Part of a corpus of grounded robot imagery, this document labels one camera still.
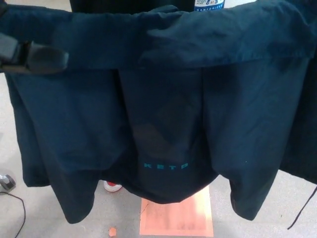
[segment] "drawstring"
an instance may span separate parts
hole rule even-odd
[[[304,208],[306,207],[306,205],[309,203],[309,201],[314,197],[314,195],[317,192],[317,187],[315,188],[315,190],[313,191],[313,193],[311,194],[311,196],[309,197],[309,199],[307,200],[307,202],[305,203],[305,205],[303,206],[303,208],[300,210],[300,212],[297,214],[295,220],[293,221],[293,223],[291,224],[291,226],[289,228],[287,228],[288,230],[291,229],[295,223],[297,222],[298,218],[300,217],[302,211],[304,210]]]

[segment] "metal object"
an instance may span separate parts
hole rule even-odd
[[[15,180],[10,175],[0,175],[0,192],[9,193],[15,186]]]

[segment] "orange mat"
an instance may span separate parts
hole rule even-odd
[[[181,203],[142,199],[140,235],[213,237],[209,188]]]

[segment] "teal lettering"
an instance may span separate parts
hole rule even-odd
[[[144,168],[152,168],[152,165],[144,163]]]
[[[188,163],[185,163],[181,166],[182,169],[186,168],[188,166]]]

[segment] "small orange object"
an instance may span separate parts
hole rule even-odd
[[[109,229],[109,236],[110,236],[111,238],[116,238],[116,236],[117,236],[117,229],[114,228],[114,227],[111,227],[111,228]]]

